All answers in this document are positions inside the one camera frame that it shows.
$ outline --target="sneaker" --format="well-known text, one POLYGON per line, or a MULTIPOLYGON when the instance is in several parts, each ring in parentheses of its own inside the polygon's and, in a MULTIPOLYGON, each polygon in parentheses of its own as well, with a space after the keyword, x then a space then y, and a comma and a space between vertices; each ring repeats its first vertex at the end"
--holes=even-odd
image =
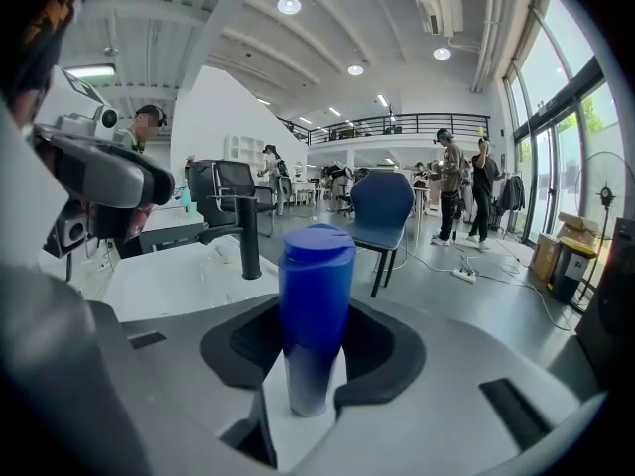
POLYGON ((433 245, 441 245, 443 247, 447 247, 449 245, 449 240, 442 240, 441 238, 433 238, 430 242, 433 245))

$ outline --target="recessed light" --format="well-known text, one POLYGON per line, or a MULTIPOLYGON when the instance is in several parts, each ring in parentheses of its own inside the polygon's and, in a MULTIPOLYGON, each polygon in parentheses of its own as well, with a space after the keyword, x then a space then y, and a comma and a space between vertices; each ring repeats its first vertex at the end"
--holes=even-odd
POLYGON ((362 67, 361 65, 351 65, 348 68, 348 73, 350 75, 361 75, 364 73, 364 67, 362 67))
POLYGON ((452 56, 452 52, 448 48, 436 48, 433 55, 437 60, 447 60, 452 56))
POLYGON ((75 77, 104 77, 108 75, 115 75, 115 67, 110 64, 69 67, 64 70, 75 77))
POLYGON ((302 9, 300 0, 280 0, 278 10, 283 14, 296 14, 302 9))

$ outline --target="blue cup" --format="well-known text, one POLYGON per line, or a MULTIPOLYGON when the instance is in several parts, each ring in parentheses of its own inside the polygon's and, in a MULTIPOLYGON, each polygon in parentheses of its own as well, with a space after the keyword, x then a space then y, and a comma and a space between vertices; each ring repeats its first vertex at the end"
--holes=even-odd
POLYGON ((355 243, 319 224, 283 237, 280 322, 289 405, 299 416, 326 409, 326 392, 346 325, 355 243))

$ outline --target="power strip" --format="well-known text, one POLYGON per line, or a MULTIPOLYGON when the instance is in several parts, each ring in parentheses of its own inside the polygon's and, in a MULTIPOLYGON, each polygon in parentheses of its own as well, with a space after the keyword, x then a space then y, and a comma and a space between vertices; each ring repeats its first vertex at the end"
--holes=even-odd
POLYGON ((476 282, 476 275, 469 274, 468 272, 460 270, 459 268, 455 268, 454 270, 452 270, 452 274, 455 277, 459 277, 460 279, 469 282, 470 284, 474 284, 476 282))

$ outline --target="cardboard box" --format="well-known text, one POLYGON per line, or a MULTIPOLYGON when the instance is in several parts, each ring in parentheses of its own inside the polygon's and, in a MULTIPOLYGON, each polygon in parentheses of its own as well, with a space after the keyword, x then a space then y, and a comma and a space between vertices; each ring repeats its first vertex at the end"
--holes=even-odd
POLYGON ((595 249, 597 240, 595 235, 600 234, 599 226, 595 222, 563 212, 559 213, 558 220, 563 223, 558 238, 571 238, 586 247, 595 249))
POLYGON ((560 254, 560 240, 550 234, 541 233, 538 236, 536 250, 532 256, 529 269, 536 274, 541 282, 548 282, 554 272, 558 255, 560 254))

